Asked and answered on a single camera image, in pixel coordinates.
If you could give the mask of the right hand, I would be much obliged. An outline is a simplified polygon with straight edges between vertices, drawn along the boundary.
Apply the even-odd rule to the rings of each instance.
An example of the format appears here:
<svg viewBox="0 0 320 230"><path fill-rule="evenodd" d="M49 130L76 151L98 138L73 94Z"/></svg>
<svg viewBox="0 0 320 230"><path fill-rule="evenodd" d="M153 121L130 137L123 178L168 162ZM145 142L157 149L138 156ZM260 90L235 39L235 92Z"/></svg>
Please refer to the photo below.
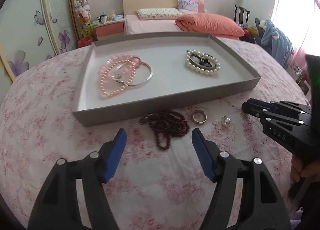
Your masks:
<svg viewBox="0 0 320 230"><path fill-rule="evenodd" d="M319 182L320 174L320 162L314 161L308 165L304 165L303 162L296 156L291 158L291 171L290 180L292 183L299 182L301 178L311 178L314 182Z"/></svg>

